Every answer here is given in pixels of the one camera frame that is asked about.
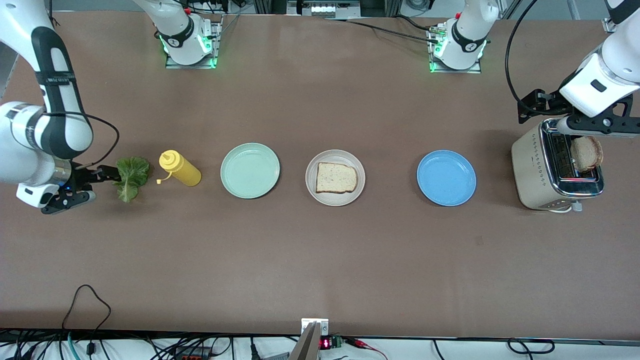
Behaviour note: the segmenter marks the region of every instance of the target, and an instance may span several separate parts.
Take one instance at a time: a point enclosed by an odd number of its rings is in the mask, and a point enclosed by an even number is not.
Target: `blue plate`
[[[442,206],[464,204],[476,190],[476,172],[457,152],[437,150],[418,165],[418,185],[424,196]]]

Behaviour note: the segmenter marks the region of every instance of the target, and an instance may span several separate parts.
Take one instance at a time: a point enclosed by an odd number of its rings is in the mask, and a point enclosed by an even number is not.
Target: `digital display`
[[[320,350],[328,350],[331,348],[331,338],[320,339]]]

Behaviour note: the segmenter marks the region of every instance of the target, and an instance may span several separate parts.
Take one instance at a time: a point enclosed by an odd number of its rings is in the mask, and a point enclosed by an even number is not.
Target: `light green plate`
[[[280,161],[273,150],[261,143],[244,143],[231,150],[220,167],[222,185],[242,199],[268,193],[278,182]]]

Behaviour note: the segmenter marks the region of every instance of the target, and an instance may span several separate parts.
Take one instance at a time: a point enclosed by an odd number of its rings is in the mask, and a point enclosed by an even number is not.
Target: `toaster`
[[[518,196],[535,210],[582,211],[582,200],[604,189],[602,170],[579,172],[571,153],[572,136],[561,134],[560,119],[540,122],[511,147]]]

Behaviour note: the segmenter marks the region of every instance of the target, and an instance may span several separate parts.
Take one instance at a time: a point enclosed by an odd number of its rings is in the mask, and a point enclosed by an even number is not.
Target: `white bread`
[[[583,136],[571,142],[571,154],[579,172],[589,171],[602,164],[602,145],[593,136]]]
[[[356,169],[343,164],[318,163],[316,193],[350,193],[356,190]]]

